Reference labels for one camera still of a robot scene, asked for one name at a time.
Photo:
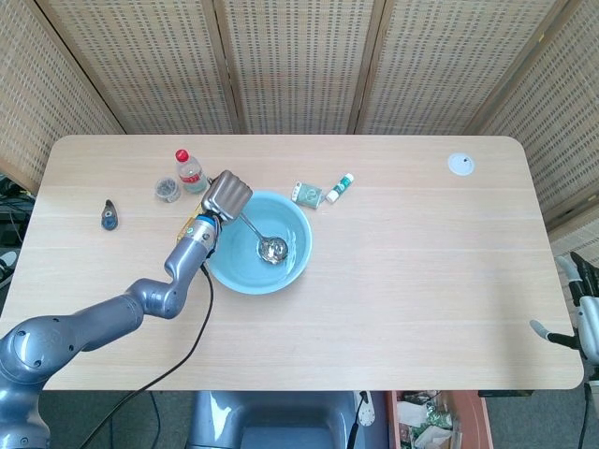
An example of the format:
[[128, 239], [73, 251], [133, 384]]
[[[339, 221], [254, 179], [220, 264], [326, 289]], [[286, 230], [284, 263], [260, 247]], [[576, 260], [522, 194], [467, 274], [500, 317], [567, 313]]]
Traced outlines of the gold foil packet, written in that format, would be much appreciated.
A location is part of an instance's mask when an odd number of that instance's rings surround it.
[[181, 230], [179, 231], [176, 241], [179, 242], [183, 237], [185, 237], [189, 232], [190, 232], [190, 228], [193, 227], [193, 224], [196, 221], [196, 218], [198, 217], [198, 212], [195, 211], [193, 212], [185, 221], [185, 223], [183, 224], [183, 227], [181, 228]]

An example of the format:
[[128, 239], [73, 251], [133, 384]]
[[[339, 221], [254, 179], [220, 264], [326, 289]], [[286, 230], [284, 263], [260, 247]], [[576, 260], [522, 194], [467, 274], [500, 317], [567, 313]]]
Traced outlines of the left robot hand grey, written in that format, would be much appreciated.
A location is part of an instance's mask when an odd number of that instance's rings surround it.
[[212, 180], [201, 200], [204, 214], [217, 217], [222, 224], [235, 221], [253, 195], [253, 190], [230, 170]]

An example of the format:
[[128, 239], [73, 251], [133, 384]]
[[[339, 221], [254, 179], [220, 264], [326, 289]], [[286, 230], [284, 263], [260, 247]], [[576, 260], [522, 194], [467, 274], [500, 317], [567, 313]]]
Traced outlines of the green paper packet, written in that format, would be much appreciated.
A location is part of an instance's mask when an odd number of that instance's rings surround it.
[[301, 181], [296, 182], [291, 194], [294, 203], [313, 210], [318, 209], [323, 199], [321, 188]]

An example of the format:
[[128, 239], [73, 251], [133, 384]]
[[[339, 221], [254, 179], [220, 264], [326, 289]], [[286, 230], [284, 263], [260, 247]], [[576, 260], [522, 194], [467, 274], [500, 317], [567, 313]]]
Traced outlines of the woven rattan screen panel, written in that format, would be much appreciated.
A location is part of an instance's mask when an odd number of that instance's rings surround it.
[[522, 145], [547, 226], [599, 195], [599, 0], [570, 0], [481, 132]]
[[244, 134], [347, 134], [385, 0], [213, 0]]
[[38, 0], [129, 134], [239, 134], [214, 0]]
[[0, 174], [38, 191], [53, 144], [123, 127], [35, 0], [0, 0]]
[[358, 132], [459, 135], [557, 0], [391, 0]]

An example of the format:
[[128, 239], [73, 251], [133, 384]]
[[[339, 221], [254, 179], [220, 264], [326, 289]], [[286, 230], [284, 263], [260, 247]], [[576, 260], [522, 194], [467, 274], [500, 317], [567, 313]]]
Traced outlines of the steel ladle black handle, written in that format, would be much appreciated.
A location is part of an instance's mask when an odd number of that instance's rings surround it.
[[288, 245], [284, 239], [280, 237], [265, 237], [244, 213], [240, 214], [240, 218], [258, 238], [257, 251], [263, 261], [271, 265], [279, 265], [285, 261], [288, 256]]

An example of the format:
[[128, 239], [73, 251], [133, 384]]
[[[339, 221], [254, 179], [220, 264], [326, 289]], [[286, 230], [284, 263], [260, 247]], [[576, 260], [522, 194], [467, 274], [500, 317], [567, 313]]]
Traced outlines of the clear bottle red cap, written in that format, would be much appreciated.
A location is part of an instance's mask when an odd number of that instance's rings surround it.
[[196, 157], [186, 149], [175, 152], [177, 173], [184, 189], [192, 194], [200, 194], [207, 188], [208, 182], [204, 170]]

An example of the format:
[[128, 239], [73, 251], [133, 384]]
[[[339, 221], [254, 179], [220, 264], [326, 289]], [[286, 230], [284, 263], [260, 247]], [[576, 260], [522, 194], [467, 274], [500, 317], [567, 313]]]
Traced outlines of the light blue bowl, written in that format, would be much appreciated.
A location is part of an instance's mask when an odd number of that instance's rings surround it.
[[306, 269], [313, 248], [313, 232], [304, 212], [290, 199], [256, 191], [243, 213], [265, 237], [283, 239], [286, 259], [273, 265], [258, 252], [257, 235], [241, 220], [223, 227], [208, 267], [222, 285], [238, 293], [265, 295], [286, 288]]

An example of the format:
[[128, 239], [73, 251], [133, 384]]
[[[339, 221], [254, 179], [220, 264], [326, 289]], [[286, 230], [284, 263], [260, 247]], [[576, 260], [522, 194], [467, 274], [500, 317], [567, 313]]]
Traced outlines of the white green glue stick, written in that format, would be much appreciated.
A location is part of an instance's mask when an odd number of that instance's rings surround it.
[[339, 197], [351, 186], [354, 181], [354, 176], [351, 173], [346, 173], [327, 193], [326, 200], [328, 203], [335, 203]]

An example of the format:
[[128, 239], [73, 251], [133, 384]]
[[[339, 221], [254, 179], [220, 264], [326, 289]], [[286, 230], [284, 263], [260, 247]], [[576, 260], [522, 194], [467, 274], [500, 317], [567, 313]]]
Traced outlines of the blue correction tape dispenser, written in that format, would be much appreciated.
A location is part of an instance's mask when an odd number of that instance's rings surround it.
[[115, 230], [118, 226], [118, 213], [116, 207], [110, 199], [105, 201], [104, 209], [101, 213], [101, 226], [107, 231]]

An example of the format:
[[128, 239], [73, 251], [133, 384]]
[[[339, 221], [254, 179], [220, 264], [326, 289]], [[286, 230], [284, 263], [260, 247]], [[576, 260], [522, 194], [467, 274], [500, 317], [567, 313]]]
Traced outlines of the right robot hand white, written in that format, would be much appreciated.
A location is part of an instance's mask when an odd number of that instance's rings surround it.
[[530, 321], [533, 331], [542, 339], [578, 350], [595, 367], [599, 367], [599, 268], [579, 254], [557, 256], [564, 271], [577, 313], [575, 335], [551, 332], [536, 320]]

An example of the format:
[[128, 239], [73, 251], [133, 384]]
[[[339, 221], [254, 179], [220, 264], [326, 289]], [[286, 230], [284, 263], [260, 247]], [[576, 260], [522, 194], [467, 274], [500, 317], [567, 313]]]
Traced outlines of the red-brown box with clutter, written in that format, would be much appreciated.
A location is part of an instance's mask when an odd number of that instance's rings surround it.
[[476, 391], [387, 391], [389, 449], [493, 449]]

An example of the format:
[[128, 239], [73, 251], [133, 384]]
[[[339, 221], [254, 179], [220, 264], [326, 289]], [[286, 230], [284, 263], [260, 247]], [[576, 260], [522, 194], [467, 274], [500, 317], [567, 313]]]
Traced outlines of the small clear jar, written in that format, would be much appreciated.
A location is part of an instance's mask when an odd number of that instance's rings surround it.
[[171, 177], [159, 179], [154, 187], [155, 196], [163, 202], [173, 203], [181, 196], [179, 184]]

